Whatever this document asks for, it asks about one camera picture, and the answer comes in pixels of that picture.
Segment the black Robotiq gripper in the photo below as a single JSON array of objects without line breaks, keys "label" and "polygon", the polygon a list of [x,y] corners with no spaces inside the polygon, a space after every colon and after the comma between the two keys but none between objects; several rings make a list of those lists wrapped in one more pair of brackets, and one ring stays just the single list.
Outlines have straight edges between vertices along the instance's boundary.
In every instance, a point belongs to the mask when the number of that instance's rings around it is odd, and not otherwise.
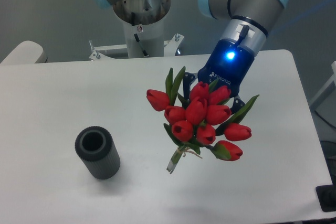
[{"label": "black Robotiq gripper", "polygon": [[227,86],[234,97],[231,107],[232,114],[238,112],[245,106],[245,102],[240,98],[239,89],[242,80],[254,61],[255,56],[228,40],[221,39],[211,53],[205,66],[198,73],[185,72],[183,77],[183,98],[187,101],[190,97],[191,85],[198,80],[210,84],[218,80],[216,89]]}]

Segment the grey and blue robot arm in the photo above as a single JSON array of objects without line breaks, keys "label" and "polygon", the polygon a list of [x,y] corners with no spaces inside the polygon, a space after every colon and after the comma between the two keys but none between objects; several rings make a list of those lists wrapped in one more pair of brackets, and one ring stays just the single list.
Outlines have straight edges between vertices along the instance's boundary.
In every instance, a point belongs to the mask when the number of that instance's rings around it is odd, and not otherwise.
[{"label": "grey and blue robot arm", "polygon": [[[228,86],[234,103],[233,113],[244,106],[239,87],[254,58],[289,0],[197,0],[199,11],[213,19],[229,19],[219,42],[205,66],[187,73],[183,93],[198,80],[216,87]],[[163,42],[163,19],[171,0],[95,0],[102,8],[112,7],[122,21],[129,58],[175,55],[177,47]]]}]

